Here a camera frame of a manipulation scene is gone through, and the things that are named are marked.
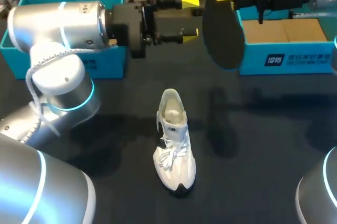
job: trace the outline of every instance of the blue box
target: blue box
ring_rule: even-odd
[[[308,8],[295,10],[308,13]],[[257,20],[256,7],[236,11],[237,19]],[[265,20],[288,19],[289,11],[266,13]],[[331,56],[337,33],[336,18],[319,18],[328,42],[248,43],[240,67],[241,75],[332,73]]]
[[[124,0],[20,0],[18,5],[78,1],[101,1],[105,7],[109,9],[112,8],[113,5],[124,3]],[[8,30],[1,41],[0,51],[11,68],[15,78],[25,79],[26,72],[30,66],[29,55],[18,51],[14,47],[8,35]],[[100,53],[79,54],[79,57],[82,59],[91,78],[121,79],[124,76],[125,54],[125,47],[112,47]]]

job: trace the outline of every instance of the black tablecloth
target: black tablecloth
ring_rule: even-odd
[[[201,27],[199,19],[159,24]],[[31,98],[2,58],[0,74],[2,118]],[[98,224],[298,224],[298,182],[336,140],[334,76],[242,77],[214,65],[202,39],[150,47],[145,60],[130,61],[125,79],[95,84],[99,114],[42,150],[92,178]],[[186,199],[164,189],[153,164],[155,115],[167,88],[181,95],[196,159]]]

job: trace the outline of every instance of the black insole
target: black insole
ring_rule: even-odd
[[[202,28],[213,61],[226,70],[238,68],[244,56],[245,38],[231,2],[206,0]]]

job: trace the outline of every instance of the white sneaker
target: white sneaker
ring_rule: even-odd
[[[162,95],[157,130],[161,137],[153,154],[157,173],[167,188],[183,196],[192,188],[196,168],[186,112],[174,89],[165,90]]]

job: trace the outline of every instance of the white cable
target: white cable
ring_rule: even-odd
[[[33,98],[33,101],[30,102],[29,105],[32,107],[33,111],[37,115],[37,119],[36,119],[34,125],[32,126],[31,130],[21,140],[21,143],[26,143],[32,137],[32,135],[40,127],[41,121],[43,121],[43,123],[45,123],[46,126],[49,127],[58,137],[60,136],[60,132],[43,115],[41,103],[39,101],[38,95],[36,94],[36,91],[35,91],[35,89],[33,87],[33,83],[32,83],[33,74],[37,70],[39,70],[42,66],[44,66],[47,63],[50,63],[51,61],[53,61],[55,59],[60,59],[62,57],[65,57],[65,56],[71,55],[71,54],[77,54],[77,53],[84,54],[84,53],[94,53],[94,52],[96,52],[96,50],[92,50],[92,49],[71,49],[71,50],[68,50],[68,51],[60,52],[60,53],[54,54],[52,56],[49,56],[46,59],[43,59],[42,61],[35,64],[34,66],[32,66],[27,71],[27,73],[26,73],[26,85],[28,87],[28,90],[29,90],[30,94],[32,95],[32,98]]]

